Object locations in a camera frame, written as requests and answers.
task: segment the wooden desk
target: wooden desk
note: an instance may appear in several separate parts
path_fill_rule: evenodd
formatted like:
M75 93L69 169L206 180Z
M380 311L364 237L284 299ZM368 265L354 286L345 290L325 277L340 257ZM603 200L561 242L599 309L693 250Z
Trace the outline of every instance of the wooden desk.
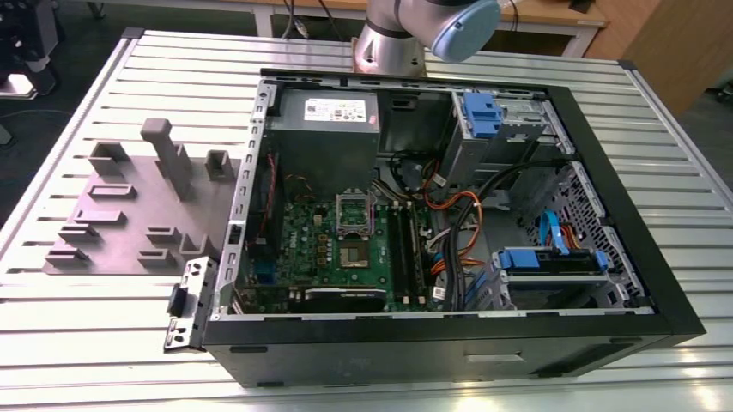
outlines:
M234 3L253 4L253 13L261 37L273 37L270 17L288 14L284 0L226 0ZM336 18L365 20L368 0L325 0ZM596 5L588 14L568 8L568 1L561 0L517 0L520 11L519 31L525 33L561 34L572 37L563 53L564 57L581 58L600 28L608 25L608 20ZM318 0L297 0L296 14L326 15ZM514 17L513 7L504 8L500 30L512 30Z

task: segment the aluminum slotted table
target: aluminum slotted table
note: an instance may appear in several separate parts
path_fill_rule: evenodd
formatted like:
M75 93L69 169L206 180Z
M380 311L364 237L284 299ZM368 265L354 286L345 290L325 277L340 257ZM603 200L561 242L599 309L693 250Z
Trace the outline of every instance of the aluminum slotted table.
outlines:
M97 142L153 155L169 118L190 156L245 141L263 67L350 70L349 44L146 32L121 40L0 233L0 407L130 410L733 409L733 196L639 73L617 62L481 53L430 76L572 89L708 334L577 379L243 389L209 354L165 355L179 276L50 276L45 255Z

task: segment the motherboard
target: motherboard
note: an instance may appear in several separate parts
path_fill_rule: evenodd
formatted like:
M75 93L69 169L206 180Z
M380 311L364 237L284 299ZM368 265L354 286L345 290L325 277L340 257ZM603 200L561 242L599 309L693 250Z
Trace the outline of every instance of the motherboard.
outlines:
M432 309L420 235L428 210L342 196L286 204L278 257L254 259L238 285L242 312L298 312L314 300L329 301L328 312L360 305L376 312ZM336 298L345 295L353 299Z

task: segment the blue clip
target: blue clip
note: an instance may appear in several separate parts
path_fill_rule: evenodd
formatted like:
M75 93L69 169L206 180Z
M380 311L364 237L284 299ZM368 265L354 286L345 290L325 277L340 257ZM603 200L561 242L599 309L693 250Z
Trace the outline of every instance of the blue clip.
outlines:
M504 111L489 93L464 93L464 109L477 138L496 137L502 127Z
M608 270L608 256L604 251L596 251L596 260L599 261L600 271Z
M540 245L544 245L545 238L548 237L548 231L552 234L552 243L559 248L561 255L569 255L571 250L565 246L565 240L563 240L563 232L560 230L559 216L552 210L547 210L540 218Z

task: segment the gray plastic part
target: gray plastic part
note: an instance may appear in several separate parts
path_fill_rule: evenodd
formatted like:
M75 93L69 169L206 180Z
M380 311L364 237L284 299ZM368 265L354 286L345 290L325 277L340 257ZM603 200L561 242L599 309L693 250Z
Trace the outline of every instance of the gray plastic part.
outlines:
M74 221L77 223L122 225L126 224L127 218L121 210L79 210Z
M153 144L159 158L162 174L171 180L175 193L181 200L190 194L191 160L183 146L175 146L171 141L171 122L165 118L149 118L142 126L141 136Z
M61 268L78 268L86 266L90 257L82 250L75 247L62 247L59 249L51 249L49 255L46 255L46 261L54 266Z
M127 184L94 185L89 195L94 199L134 199L138 196L135 186Z
M118 163L130 161L130 156L122 144L97 143L89 160L101 176L122 176Z
M213 257L217 254L217 250L214 249L214 245L211 244L209 236L205 236L199 246L197 246L194 244L194 239L187 234L185 234L182 246L179 247L179 253L187 259L193 259L201 258L203 256Z
M150 243L154 245L162 243L175 243L178 245L182 241L182 233L179 232L178 227L151 226L149 227L146 236L149 237Z
M83 221L93 217L89 227L99 233L98 241L82 239L75 234L69 239L59 238L54 250L77 248L86 257L70 262L69 254L50 256L46 273L78 275L75 266L83 265L90 275L178 276L191 256L218 255L227 230L227 219L222 217L230 213L235 182L211 181L206 159L194 158L190 162L190 197L182 202L171 182L158 172L157 160L155 156L133 156L130 161L117 163L121 176L93 175L67 226L77 224L79 212ZM231 163L238 169L239 160L231 160ZM93 198L89 192L101 185L131 185L137 197ZM118 215L126 217L126 224L105 223L114 221ZM159 233L161 237L150 232L151 228L166 229ZM183 248L183 256L179 250L185 234L191 241ZM141 252L157 249L170 251L167 259L174 259L175 264L142 264Z
M59 236L67 242L99 242L101 234L89 223L71 224L61 227Z
M210 150L206 154L206 171L209 179L214 181L234 180L230 154L226 150Z
M149 249L138 254L138 262L151 269L157 268L177 268L178 262L175 256L167 249Z

